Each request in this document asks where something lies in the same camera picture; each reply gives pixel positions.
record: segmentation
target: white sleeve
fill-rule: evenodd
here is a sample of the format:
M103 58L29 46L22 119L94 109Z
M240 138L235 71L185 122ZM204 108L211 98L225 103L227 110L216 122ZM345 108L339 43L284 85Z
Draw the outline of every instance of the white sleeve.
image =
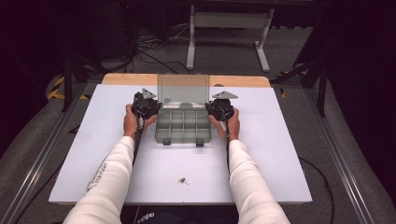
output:
M64 223L117 224L128 192L134 140L122 137L93 175L85 195L69 212Z
M230 185L239 213L239 223L290 223L246 146L230 142Z

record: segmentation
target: white table surface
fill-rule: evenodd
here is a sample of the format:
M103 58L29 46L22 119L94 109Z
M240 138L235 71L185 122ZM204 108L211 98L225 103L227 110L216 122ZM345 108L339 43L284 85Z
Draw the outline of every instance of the white table surface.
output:
M122 137L125 105L142 87L98 85L78 134L49 196L51 203L75 203L96 168ZM239 139L258 163L280 203L312 202L288 128L272 88L211 87L238 95L232 104L240 111ZM204 147L195 144L157 144L155 124L143 136L134 165L126 204L233 203L225 146L215 130ZM185 177L189 185L178 180Z

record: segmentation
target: table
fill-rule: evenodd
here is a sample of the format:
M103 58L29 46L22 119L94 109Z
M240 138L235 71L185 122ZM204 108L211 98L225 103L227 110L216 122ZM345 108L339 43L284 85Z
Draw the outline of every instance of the table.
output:
M93 172L122 136L124 106L131 103L133 94L142 87L156 94L152 88L157 85L156 76L105 76L103 84L96 87L92 96L49 197L50 202L75 203L82 196ZM213 87L215 84L226 87ZM246 143L276 199L280 203L311 202L301 165L268 79L211 76L210 86L211 94L226 90L239 96L233 100L233 105L240 110L240 139ZM261 97L266 107L248 109L248 98L255 94ZM210 143L199 148L195 144L172 144L170 147L157 144L154 130L155 125L151 125L142 139L126 204L233 203L225 149L215 130L212 130ZM190 184L177 183L181 177L187 178Z

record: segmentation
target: transparent lid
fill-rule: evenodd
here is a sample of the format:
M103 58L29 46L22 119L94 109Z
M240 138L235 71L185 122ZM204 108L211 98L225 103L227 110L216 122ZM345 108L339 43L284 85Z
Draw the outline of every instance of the transparent lid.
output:
M201 108L209 101L208 75L158 75L163 108Z

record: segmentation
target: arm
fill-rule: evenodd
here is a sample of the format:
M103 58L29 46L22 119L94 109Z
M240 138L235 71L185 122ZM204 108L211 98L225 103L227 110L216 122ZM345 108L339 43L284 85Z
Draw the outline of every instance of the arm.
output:
M152 116L146 120L144 130L156 118ZM133 168L136 123L132 108L127 105L123 124L124 136L99 166L87 186L85 195L70 211L64 223L120 223L120 211L128 192Z
M239 223L289 223L282 208L276 202L271 190L254 160L248 155L246 146L238 140L239 111L229 119L230 130L230 186L233 191ZM210 122L217 128L221 139L225 132L213 116Z

